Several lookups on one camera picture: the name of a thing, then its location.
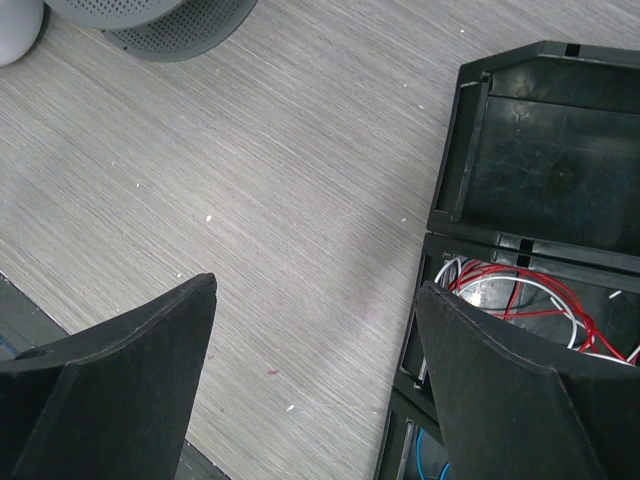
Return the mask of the black compartment tray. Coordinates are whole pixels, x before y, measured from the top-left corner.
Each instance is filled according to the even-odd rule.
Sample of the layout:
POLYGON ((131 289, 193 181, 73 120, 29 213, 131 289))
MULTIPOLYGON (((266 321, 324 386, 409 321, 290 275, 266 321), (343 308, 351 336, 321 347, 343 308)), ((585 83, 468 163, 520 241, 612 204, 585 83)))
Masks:
POLYGON ((378 479, 454 479, 416 320, 427 282, 639 370, 636 51, 539 41, 460 67, 378 479))

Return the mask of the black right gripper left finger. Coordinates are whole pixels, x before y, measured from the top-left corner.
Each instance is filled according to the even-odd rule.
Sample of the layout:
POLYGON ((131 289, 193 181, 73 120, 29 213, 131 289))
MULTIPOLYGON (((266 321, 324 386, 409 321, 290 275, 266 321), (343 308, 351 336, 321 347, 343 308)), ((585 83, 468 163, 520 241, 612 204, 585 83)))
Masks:
POLYGON ((5 479, 213 479, 186 437, 216 309, 199 274, 76 334, 1 282, 5 479))

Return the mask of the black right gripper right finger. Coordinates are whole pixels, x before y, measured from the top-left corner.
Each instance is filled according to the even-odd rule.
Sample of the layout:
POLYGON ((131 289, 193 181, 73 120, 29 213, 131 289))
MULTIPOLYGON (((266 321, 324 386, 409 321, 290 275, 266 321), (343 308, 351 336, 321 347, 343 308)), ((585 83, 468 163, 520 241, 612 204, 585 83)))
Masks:
POLYGON ((639 370, 427 282, 416 320, 454 479, 636 479, 639 370))

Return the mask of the white plastic fruit basket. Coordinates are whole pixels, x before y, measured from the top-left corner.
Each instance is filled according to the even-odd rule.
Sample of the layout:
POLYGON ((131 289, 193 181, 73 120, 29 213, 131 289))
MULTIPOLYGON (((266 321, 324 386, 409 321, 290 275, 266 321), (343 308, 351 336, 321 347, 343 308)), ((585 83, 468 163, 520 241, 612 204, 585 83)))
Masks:
POLYGON ((0 65, 21 59, 34 45, 44 19, 43 0, 1 0, 0 65))

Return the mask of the grey perforated cable spool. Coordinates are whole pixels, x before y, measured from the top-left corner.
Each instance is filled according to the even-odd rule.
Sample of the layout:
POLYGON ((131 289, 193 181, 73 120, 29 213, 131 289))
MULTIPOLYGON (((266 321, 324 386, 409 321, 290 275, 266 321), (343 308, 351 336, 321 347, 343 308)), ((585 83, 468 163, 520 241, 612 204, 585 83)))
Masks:
POLYGON ((256 0, 49 1, 53 12, 96 29, 141 60, 180 62, 202 55, 232 35, 256 0))

